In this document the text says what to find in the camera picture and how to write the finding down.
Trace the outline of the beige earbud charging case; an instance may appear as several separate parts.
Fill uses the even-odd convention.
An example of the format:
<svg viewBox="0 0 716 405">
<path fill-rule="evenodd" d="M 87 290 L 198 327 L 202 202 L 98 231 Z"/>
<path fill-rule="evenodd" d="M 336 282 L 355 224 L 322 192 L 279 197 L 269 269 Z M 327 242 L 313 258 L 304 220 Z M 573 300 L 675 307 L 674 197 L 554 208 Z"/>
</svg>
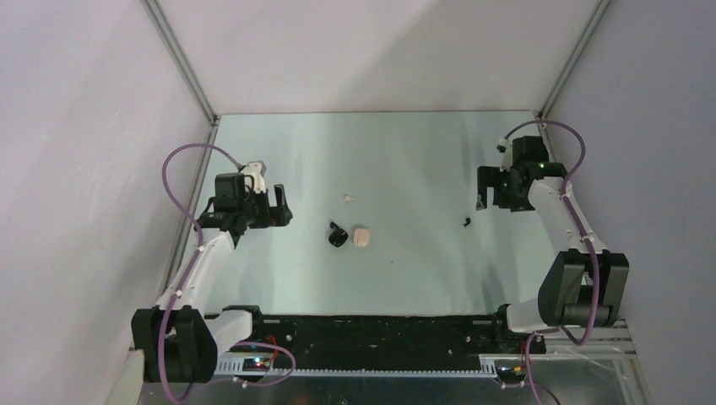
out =
<svg viewBox="0 0 716 405">
<path fill-rule="evenodd" d="M 356 227 L 352 234 L 352 242 L 357 247 L 368 247 L 371 241 L 371 232 L 364 227 Z"/>
</svg>

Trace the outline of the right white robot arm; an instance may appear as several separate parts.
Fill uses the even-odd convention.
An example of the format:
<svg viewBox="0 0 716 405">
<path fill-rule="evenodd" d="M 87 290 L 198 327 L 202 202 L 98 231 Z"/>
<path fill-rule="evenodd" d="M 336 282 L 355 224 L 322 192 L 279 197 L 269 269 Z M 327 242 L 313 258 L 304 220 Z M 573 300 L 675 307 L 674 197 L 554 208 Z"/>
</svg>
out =
<svg viewBox="0 0 716 405">
<path fill-rule="evenodd" d="M 551 162 L 539 136 L 501 139 L 498 166 L 477 170 L 476 208 L 536 212 L 556 252 L 536 298 L 503 307 L 491 329 L 496 349 L 511 353 L 525 333 L 562 327 L 610 327 L 620 312 L 630 265 L 594 233 L 578 206 L 565 166 Z"/>
</svg>

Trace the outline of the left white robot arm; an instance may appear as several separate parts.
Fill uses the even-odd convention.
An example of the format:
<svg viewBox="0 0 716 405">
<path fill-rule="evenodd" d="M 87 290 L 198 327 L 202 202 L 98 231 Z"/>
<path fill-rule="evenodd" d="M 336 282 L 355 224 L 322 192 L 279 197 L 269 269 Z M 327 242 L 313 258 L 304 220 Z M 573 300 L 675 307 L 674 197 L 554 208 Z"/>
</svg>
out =
<svg viewBox="0 0 716 405">
<path fill-rule="evenodd" d="M 284 186 L 268 190 L 261 172 L 216 176 L 214 195 L 195 221 L 198 245 L 187 267 L 131 320 L 133 342 L 144 354 L 144 381 L 205 383 L 236 343 L 251 352 L 263 347 L 267 329 L 254 321 L 254 310 L 227 309 L 208 319 L 207 304 L 246 231 L 285 227 L 292 218 Z"/>
</svg>

